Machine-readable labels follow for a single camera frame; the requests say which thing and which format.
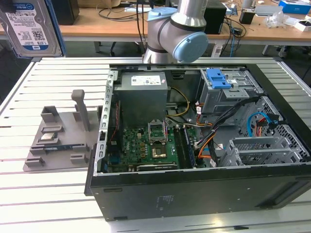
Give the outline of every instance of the power supply label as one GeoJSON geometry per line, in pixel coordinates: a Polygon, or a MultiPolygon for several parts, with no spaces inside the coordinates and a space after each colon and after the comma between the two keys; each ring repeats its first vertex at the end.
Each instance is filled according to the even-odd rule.
{"type": "Polygon", "coordinates": [[[15,13],[5,13],[20,44],[27,50],[46,50],[48,41],[38,23],[43,21],[36,16],[36,10],[31,3],[15,3],[15,13]]]}
{"type": "Polygon", "coordinates": [[[161,85],[161,79],[159,75],[132,76],[131,84],[132,86],[161,85]]]}

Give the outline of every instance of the black box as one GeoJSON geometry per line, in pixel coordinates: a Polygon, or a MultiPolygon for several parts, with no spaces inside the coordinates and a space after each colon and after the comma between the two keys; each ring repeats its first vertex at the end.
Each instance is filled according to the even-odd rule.
{"type": "Polygon", "coordinates": [[[253,11],[252,9],[243,9],[239,21],[242,24],[251,24],[254,15],[255,11],[253,11]]]}
{"type": "Polygon", "coordinates": [[[226,7],[219,0],[208,0],[204,19],[206,20],[206,34],[220,34],[222,30],[226,7]]]}
{"type": "Polygon", "coordinates": [[[78,0],[52,0],[59,25],[72,25],[80,10],[78,0]]]}

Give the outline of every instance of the blue drive latch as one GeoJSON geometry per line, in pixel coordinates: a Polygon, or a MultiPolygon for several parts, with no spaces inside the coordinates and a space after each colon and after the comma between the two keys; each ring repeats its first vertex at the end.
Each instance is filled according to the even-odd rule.
{"type": "Polygon", "coordinates": [[[225,75],[220,69],[207,69],[207,78],[209,79],[213,89],[230,89],[231,84],[225,79],[225,75]]]}

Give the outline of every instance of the gray floor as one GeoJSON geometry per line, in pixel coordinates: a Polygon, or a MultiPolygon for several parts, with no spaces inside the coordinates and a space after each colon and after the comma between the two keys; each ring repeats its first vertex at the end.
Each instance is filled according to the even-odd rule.
{"type": "MultiPolygon", "coordinates": [[[[103,42],[100,46],[100,53],[96,53],[93,42],[66,42],[67,57],[109,57],[112,42],[103,42]]],[[[261,52],[264,46],[241,45],[235,57],[264,57],[261,52]]],[[[206,56],[210,56],[212,45],[209,46],[206,56]]],[[[138,57],[138,47],[135,43],[117,42],[114,48],[116,57],[138,57]]],[[[224,52],[223,57],[228,57],[229,53],[224,52]]],[[[269,55],[278,57],[276,47],[270,47],[269,55]]],[[[287,58],[286,64],[300,77],[303,76],[311,60],[308,55],[302,54],[300,47],[292,47],[287,58]]],[[[18,78],[30,63],[29,59],[18,59],[12,51],[3,49],[0,52],[0,98],[5,99],[18,78]]],[[[307,84],[311,84],[311,71],[305,78],[307,84]]]]}

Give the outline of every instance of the small circuit board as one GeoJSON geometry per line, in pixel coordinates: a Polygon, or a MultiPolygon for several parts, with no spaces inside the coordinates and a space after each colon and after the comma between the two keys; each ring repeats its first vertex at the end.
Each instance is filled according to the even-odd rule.
{"type": "MultiPolygon", "coordinates": [[[[155,135],[161,135],[161,129],[153,129],[155,135]]],[[[190,142],[196,140],[194,128],[187,129],[190,142]]],[[[122,151],[120,156],[110,155],[108,166],[110,172],[136,171],[134,167],[141,165],[174,165],[175,169],[180,169],[175,146],[173,128],[167,128],[166,144],[155,142],[150,144],[148,128],[124,129],[122,139],[122,151]]]]}

